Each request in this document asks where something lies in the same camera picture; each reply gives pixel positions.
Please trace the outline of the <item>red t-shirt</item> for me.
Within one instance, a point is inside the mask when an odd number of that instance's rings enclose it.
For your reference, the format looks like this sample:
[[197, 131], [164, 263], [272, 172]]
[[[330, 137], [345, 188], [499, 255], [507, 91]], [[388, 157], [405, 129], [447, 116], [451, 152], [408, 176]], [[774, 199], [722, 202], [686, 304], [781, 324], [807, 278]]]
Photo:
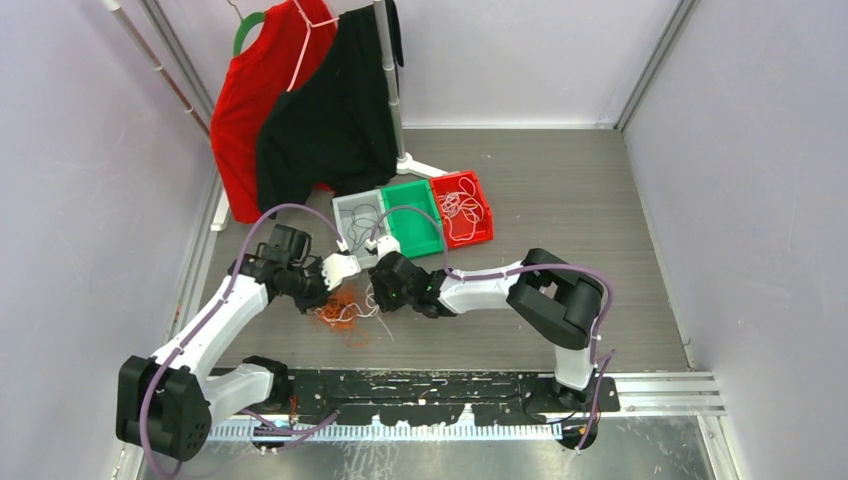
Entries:
[[[322, 0], [299, 1], [314, 23], [334, 17]], [[306, 33], [292, 1], [264, 11], [244, 53], [233, 57], [209, 127], [211, 149], [235, 221], [252, 223], [260, 216], [256, 180], [256, 143], [261, 126], [278, 96], [286, 92]], [[336, 25], [314, 29], [294, 89], [324, 60]]]

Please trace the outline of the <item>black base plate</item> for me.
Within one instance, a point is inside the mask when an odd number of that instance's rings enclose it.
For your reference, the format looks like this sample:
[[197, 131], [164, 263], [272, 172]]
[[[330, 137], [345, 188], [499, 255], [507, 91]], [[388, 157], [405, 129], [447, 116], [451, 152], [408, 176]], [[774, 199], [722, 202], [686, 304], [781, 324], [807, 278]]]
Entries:
[[620, 410], [613, 378], [568, 394], [546, 372], [294, 369], [281, 396], [250, 409], [309, 424], [336, 413], [339, 425], [419, 427], [456, 424], [465, 411], [477, 426], [535, 425], [579, 419], [593, 407]]

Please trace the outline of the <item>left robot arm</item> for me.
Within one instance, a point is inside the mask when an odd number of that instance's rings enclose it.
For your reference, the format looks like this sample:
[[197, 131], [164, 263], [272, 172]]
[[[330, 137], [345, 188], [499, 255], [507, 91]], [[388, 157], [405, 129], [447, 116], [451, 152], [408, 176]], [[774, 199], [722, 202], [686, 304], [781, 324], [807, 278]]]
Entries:
[[253, 355], [210, 376], [243, 328], [272, 300], [292, 298], [302, 312], [328, 298], [311, 236], [277, 225], [266, 242], [228, 269], [218, 291], [177, 336], [119, 369], [116, 436], [178, 461], [193, 458], [210, 431], [244, 409], [277, 413], [291, 403], [286, 364]]

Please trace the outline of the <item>grey plastic bin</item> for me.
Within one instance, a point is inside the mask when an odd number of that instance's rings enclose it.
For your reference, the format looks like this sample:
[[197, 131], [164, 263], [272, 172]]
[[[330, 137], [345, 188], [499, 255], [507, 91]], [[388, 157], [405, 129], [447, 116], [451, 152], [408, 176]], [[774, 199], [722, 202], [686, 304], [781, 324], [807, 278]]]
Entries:
[[[365, 242], [370, 238], [372, 228], [385, 212], [382, 193], [379, 189], [357, 194], [336, 196], [332, 199], [332, 208], [338, 231], [347, 242], [350, 252], [356, 256], [363, 270], [373, 268], [378, 260], [366, 252]], [[379, 224], [375, 236], [390, 235], [388, 219]]]

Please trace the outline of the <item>black t-shirt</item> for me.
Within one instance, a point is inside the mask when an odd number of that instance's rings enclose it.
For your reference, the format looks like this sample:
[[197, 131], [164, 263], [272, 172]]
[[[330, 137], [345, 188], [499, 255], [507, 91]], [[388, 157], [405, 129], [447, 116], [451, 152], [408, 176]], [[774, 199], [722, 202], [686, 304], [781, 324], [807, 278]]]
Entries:
[[385, 185], [396, 154], [374, 8], [349, 10], [316, 71], [278, 96], [259, 131], [258, 208], [303, 204], [317, 184], [339, 195]]

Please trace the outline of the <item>pink hanger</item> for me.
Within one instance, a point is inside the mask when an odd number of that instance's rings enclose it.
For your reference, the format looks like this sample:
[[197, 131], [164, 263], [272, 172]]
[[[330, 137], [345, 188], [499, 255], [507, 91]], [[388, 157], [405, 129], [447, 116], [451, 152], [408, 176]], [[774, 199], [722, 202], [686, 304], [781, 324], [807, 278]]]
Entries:
[[297, 62], [295, 64], [295, 67], [294, 67], [293, 72], [292, 72], [292, 77], [290, 79], [290, 83], [286, 87], [286, 92], [292, 91], [294, 89], [294, 87], [296, 86], [296, 83], [297, 83], [297, 80], [298, 80], [298, 77], [299, 77], [299, 74], [300, 74], [300, 71], [301, 71], [301, 68], [302, 68], [302, 64], [303, 64], [303, 61], [304, 61], [305, 56], [306, 56], [306, 52], [307, 52], [308, 47], [309, 47], [310, 39], [311, 39], [311, 36], [312, 36], [312, 31], [314, 29], [323, 28], [324, 26], [336, 25], [339, 21], [338, 17], [332, 17], [332, 18], [329, 18], [327, 20], [324, 20], [324, 21], [321, 21], [321, 22], [318, 22], [318, 23], [314, 23], [310, 19], [310, 17], [307, 15], [306, 11], [303, 9], [302, 5], [300, 4], [300, 2], [298, 0], [292, 0], [292, 3], [295, 5], [300, 17], [302, 18], [302, 20], [305, 24], [306, 33], [305, 33], [305, 36], [304, 36], [304, 40], [303, 40], [303, 43], [302, 43], [302, 46], [301, 46], [301, 49], [300, 49], [300, 53], [299, 53]]

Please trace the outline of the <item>green plastic bin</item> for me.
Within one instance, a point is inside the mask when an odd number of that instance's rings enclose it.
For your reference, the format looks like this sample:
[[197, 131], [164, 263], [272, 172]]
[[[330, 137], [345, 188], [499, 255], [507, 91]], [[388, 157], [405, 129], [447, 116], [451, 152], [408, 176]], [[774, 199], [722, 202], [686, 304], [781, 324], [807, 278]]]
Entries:
[[387, 220], [390, 230], [398, 240], [403, 255], [418, 258], [443, 252], [440, 216], [428, 180], [383, 187], [381, 193], [387, 210], [412, 206], [439, 223], [436, 228], [422, 214], [406, 209], [389, 214]]

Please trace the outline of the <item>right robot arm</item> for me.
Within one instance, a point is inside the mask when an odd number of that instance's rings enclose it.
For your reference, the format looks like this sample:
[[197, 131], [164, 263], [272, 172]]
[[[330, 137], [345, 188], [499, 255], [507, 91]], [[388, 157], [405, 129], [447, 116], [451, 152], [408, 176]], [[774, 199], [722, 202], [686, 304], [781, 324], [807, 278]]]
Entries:
[[596, 404], [597, 334], [613, 299], [612, 287], [600, 273], [533, 248], [520, 261], [477, 271], [428, 271], [390, 252], [368, 277], [383, 312], [408, 306], [427, 318], [489, 310], [516, 313], [554, 347], [558, 403], [571, 411]]

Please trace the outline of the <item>green hanger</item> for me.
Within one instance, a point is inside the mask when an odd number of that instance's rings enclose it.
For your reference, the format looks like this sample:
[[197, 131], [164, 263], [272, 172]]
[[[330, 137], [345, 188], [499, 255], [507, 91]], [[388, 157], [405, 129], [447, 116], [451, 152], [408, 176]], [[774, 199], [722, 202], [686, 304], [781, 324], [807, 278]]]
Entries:
[[237, 57], [248, 48], [248, 40], [250, 39], [251, 32], [264, 23], [266, 13], [264, 11], [255, 11], [250, 14], [244, 14], [235, 1], [226, 0], [226, 3], [235, 12], [239, 20], [232, 46], [232, 56]]

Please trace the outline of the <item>red white rod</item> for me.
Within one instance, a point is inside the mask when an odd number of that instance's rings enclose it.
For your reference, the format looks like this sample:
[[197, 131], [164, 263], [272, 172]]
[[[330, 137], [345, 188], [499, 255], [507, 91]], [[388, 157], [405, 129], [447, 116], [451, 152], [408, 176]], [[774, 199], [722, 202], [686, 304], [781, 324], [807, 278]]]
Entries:
[[164, 83], [168, 86], [170, 91], [174, 94], [174, 96], [180, 103], [183, 112], [194, 121], [194, 123], [202, 132], [202, 134], [206, 138], [209, 138], [208, 126], [202, 120], [201, 116], [196, 111], [186, 94], [182, 91], [180, 86], [174, 80], [172, 75], [165, 68], [161, 59], [156, 55], [155, 51], [152, 49], [152, 47], [147, 42], [142, 33], [139, 31], [130, 16], [123, 9], [120, 2], [115, 0], [101, 0], [101, 3], [110, 12], [112, 17], [118, 21], [118, 23], [121, 25], [128, 37], [132, 40], [134, 45], [142, 52], [142, 54], [148, 60], [148, 62], [150, 63], [151, 70], [156, 72], [164, 81]]

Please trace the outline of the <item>red plastic bin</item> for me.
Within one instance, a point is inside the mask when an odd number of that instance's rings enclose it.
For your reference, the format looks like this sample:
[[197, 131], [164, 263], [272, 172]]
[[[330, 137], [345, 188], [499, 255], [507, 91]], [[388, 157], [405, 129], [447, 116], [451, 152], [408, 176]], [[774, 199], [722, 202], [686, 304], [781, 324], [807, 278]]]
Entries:
[[434, 177], [429, 183], [449, 249], [494, 239], [491, 208], [473, 170]]

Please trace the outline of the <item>white clothes rack stand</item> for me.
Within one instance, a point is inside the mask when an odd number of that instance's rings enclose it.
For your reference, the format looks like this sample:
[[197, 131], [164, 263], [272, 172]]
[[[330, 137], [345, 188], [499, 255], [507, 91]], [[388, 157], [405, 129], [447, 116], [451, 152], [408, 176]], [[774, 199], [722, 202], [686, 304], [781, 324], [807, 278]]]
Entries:
[[[376, 28], [380, 41], [380, 49], [382, 55], [382, 69], [385, 73], [385, 79], [388, 86], [388, 106], [394, 129], [394, 138], [397, 144], [397, 173], [400, 175], [415, 175], [421, 178], [434, 178], [447, 175], [446, 170], [428, 165], [426, 163], [415, 160], [411, 153], [406, 150], [403, 138], [403, 127], [401, 118], [401, 100], [399, 94], [399, 78], [397, 73], [397, 62], [394, 59], [393, 47], [400, 45], [400, 42], [394, 42], [390, 34], [390, 22], [388, 7], [386, 1], [372, 1], [374, 16], [376, 20]], [[228, 216], [230, 214], [230, 202], [226, 192], [222, 192], [217, 201], [216, 209], [212, 217], [210, 230], [212, 232], [221, 232], [226, 229]]]

